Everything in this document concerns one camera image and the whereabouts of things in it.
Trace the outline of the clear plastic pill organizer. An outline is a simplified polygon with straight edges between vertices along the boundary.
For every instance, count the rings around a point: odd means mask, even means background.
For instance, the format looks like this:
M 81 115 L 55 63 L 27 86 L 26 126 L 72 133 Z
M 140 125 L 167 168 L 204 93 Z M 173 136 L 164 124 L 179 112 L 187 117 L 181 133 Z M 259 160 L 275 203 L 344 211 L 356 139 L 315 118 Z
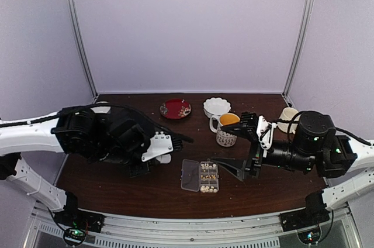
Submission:
M 215 171 L 203 171 L 200 167 L 202 163 L 213 164 L 214 162 L 208 161 L 195 161 L 184 159 L 182 161 L 181 170 L 181 189 L 191 192 L 200 192 L 200 187 L 202 185 L 215 185 L 219 188 L 219 168 Z M 200 176 L 203 173 L 209 173 L 217 175 L 217 180 L 202 180 Z

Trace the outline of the small white bottle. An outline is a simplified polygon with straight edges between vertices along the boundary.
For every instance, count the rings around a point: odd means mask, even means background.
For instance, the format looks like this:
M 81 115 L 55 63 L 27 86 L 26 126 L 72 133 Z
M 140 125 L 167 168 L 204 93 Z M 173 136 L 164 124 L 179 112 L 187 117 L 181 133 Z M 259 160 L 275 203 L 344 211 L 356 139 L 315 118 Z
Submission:
M 171 162 L 171 155 L 164 154 L 155 158 L 160 164 L 169 164 Z

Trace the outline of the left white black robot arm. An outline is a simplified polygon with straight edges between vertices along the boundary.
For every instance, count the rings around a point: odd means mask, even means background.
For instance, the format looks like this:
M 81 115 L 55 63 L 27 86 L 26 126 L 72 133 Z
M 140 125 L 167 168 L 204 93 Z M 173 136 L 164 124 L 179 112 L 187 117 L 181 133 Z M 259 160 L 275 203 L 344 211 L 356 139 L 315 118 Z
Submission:
M 53 186 L 35 172 L 21 154 L 29 151 L 77 154 L 89 163 L 128 166 L 132 175 L 148 172 L 153 163 L 169 163 L 174 151 L 170 135 L 148 116 L 112 104 L 72 106 L 49 115 L 1 122 L 1 179 L 14 182 L 72 227 L 84 222 L 75 194 Z

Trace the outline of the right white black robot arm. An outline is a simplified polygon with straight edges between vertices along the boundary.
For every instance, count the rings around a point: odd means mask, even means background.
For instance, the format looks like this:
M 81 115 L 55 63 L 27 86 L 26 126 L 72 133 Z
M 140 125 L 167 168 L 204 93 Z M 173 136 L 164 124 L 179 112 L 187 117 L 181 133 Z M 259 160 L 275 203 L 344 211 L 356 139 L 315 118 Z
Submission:
M 295 217 L 310 226 L 373 189 L 373 142 L 336 127 L 329 115 L 301 111 L 290 120 L 269 122 L 262 115 L 244 112 L 238 123 L 223 126 L 222 130 L 251 143 L 245 160 L 213 158 L 240 181 L 258 177 L 263 165 L 303 174 L 316 169 L 324 178 L 362 170 L 336 186 L 309 194 L 303 209 L 282 215 L 285 221 Z

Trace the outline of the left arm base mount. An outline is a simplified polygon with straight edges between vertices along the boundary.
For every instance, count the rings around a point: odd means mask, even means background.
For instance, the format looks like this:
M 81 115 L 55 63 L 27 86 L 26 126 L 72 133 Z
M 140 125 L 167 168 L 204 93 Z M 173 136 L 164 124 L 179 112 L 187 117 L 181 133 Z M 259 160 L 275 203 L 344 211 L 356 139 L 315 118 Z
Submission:
M 56 212 L 53 219 L 61 225 L 101 233 L 105 217 L 99 213 L 78 210 L 76 213 Z

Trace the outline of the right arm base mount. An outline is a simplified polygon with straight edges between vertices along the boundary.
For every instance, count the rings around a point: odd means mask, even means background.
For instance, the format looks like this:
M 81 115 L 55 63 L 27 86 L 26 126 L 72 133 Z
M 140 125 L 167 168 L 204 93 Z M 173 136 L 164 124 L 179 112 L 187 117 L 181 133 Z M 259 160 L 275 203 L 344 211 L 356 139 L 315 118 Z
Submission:
M 307 212 L 305 209 L 281 213 L 279 215 L 282 229 L 284 232 L 299 230 L 316 226 L 330 220 L 329 211 L 323 210 L 317 213 Z

